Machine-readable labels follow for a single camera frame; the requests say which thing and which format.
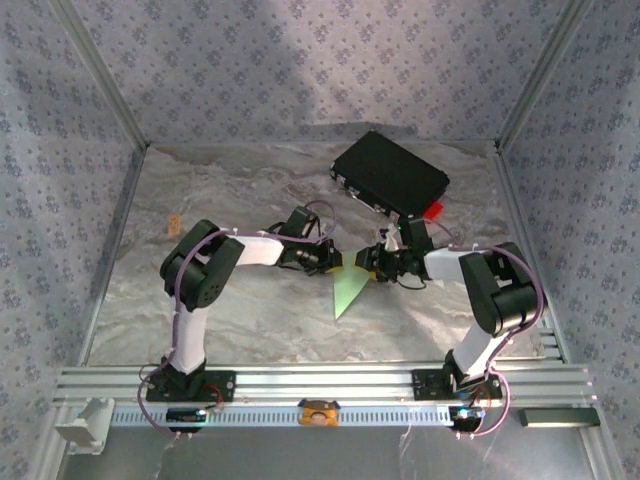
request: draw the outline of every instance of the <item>green cloth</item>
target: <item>green cloth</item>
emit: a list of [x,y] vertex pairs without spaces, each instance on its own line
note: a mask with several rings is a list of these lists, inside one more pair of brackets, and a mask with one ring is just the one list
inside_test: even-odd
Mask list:
[[362,291],[371,276],[366,270],[356,267],[357,252],[343,252],[341,270],[333,274],[333,298],[336,320]]

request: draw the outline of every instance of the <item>black box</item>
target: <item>black box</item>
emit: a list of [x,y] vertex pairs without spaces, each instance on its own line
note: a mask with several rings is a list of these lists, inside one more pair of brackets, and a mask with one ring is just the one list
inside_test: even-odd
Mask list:
[[449,177],[377,132],[340,155],[331,177],[351,196],[389,216],[422,216],[449,185]]

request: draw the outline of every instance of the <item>small orange object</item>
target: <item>small orange object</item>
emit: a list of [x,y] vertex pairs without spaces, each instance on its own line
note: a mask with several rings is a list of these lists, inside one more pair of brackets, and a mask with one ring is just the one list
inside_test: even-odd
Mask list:
[[182,217],[180,215],[169,215],[169,236],[180,235],[182,231]]
[[304,409],[302,417],[298,420],[300,425],[310,425],[313,427],[338,426],[338,410],[340,409],[338,402],[303,399],[298,406]]
[[444,210],[444,205],[442,205],[440,202],[434,202],[422,214],[422,217],[426,218],[427,220],[437,220],[442,213],[442,210]]

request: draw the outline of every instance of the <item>patterned wallpaper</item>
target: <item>patterned wallpaper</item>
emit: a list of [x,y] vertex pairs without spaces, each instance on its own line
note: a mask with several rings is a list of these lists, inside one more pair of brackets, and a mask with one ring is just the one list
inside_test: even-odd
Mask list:
[[0,478],[18,479],[77,361],[133,148],[46,1],[0,18]]
[[507,158],[572,359],[640,478],[640,4],[595,4]]
[[75,2],[151,143],[494,138],[564,1]]

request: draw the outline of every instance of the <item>red object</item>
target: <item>red object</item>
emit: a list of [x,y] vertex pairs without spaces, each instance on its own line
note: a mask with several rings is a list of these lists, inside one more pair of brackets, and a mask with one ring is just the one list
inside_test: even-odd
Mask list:
[[437,220],[442,213],[442,210],[444,210],[444,206],[440,202],[434,202],[429,208],[427,208],[422,216],[427,220]]

